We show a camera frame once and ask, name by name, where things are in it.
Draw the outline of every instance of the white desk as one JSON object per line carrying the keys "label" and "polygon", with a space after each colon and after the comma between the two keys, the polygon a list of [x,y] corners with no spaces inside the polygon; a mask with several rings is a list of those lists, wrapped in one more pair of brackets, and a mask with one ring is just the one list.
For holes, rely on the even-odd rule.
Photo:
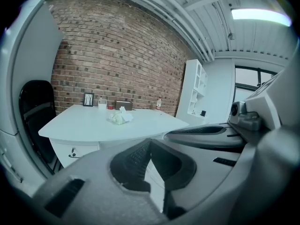
{"label": "white desk", "polygon": [[116,125],[109,121],[114,110],[73,105],[48,122],[38,134],[48,137],[64,167],[77,158],[100,149],[142,138],[162,139],[172,130],[188,126],[162,111],[136,109],[131,122]]}

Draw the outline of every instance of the white cabinet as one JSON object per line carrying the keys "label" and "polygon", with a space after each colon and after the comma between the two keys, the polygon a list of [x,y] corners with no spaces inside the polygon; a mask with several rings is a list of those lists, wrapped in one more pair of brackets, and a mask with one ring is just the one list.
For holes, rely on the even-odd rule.
{"label": "white cabinet", "polygon": [[187,122],[190,127],[205,124],[205,117],[200,114],[203,111],[207,80],[201,63],[197,59],[188,60],[176,118]]}

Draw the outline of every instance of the ceiling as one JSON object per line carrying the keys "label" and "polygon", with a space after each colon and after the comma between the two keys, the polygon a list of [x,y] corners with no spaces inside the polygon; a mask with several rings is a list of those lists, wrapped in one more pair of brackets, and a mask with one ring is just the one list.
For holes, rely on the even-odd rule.
{"label": "ceiling", "polygon": [[[259,20],[233,20],[232,8],[284,13],[276,0],[133,0],[172,25],[202,62],[215,58],[258,60],[286,66],[299,46],[292,27]],[[233,33],[234,40],[228,38]]]}

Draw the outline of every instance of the desk drawer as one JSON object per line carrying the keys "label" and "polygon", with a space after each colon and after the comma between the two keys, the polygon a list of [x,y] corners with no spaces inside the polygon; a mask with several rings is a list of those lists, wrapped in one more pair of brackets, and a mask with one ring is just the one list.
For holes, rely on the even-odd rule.
{"label": "desk drawer", "polygon": [[82,156],[97,151],[98,145],[71,145],[51,141],[51,145],[55,151],[57,158],[63,167],[69,166]]}

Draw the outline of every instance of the picture frame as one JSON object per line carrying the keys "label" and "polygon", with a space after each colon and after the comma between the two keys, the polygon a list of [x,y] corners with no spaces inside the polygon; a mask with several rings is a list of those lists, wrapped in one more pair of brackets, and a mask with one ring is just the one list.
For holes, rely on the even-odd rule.
{"label": "picture frame", "polygon": [[83,95],[83,106],[92,107],[94,102],[94,93],[85,92]]}

